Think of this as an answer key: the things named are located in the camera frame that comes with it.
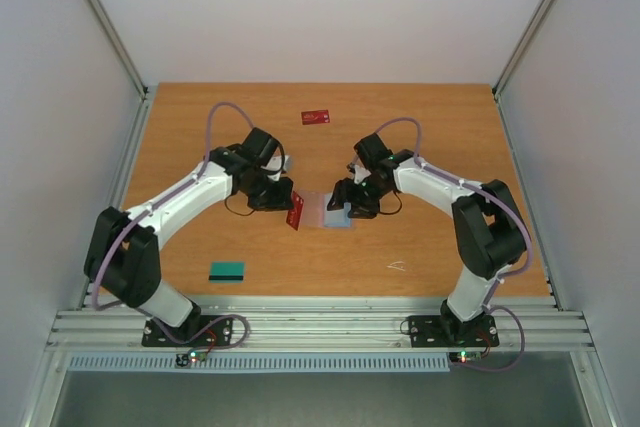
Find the pink leather card holder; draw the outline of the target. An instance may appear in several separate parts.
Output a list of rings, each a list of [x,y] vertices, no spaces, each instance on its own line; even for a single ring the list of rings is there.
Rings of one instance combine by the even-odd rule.
[[[346,202],[341,209],[329,211],[327,205],[331,193],[301,191],[303,200],[300,225],[311,228],[349,229],[353,227],[353,220],[348,217],[351,204]]]

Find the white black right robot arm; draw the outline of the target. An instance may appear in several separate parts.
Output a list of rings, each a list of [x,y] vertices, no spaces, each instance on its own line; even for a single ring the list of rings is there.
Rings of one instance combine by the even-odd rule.
[[[361,164],[350,164],[350,176],[334,185],[326,209],[349,205],[352,219],[382,214],[381,199],[388,194],[414,196],[447,214],[453,221],[462,271],[453,292],[444,301],[441,330],[453,343],[463,343],[477,329],[497,286],[511,276],[510,268],[532,260],[532,239],[509,187],[502,181],[479,183],[444,171],[403,149],[389,149],[376,133],[354,146]]]

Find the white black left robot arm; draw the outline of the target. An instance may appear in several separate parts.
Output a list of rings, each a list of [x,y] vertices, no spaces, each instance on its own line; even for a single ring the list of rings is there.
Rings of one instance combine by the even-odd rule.
[[[156,197],[98,215],[85,275],[117,302],[151,316],[177,344],[192,344],[203,329],[201,309],[163,280],[162,248],[206,209],[237,193],[253,212],[292,209],[287,163],[281,142],[257,127],[241,143],[207,151],[192,172]]]

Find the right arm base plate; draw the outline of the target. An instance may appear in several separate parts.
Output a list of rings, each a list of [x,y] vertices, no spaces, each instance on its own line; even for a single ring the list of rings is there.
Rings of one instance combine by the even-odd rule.
[[[410,315],[405,319],[414,348],[498,347],[500,340],[493,316],[483,309],[471,320],[459,320],[443,301],[437,315]]]

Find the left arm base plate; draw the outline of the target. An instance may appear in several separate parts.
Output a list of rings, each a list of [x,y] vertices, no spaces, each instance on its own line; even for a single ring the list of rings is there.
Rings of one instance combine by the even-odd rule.
[[[229,315],[206,315],[196,308],[177,327],[153,317],[143,329],[143,347],[227,347],[231,343],[234,320]]]

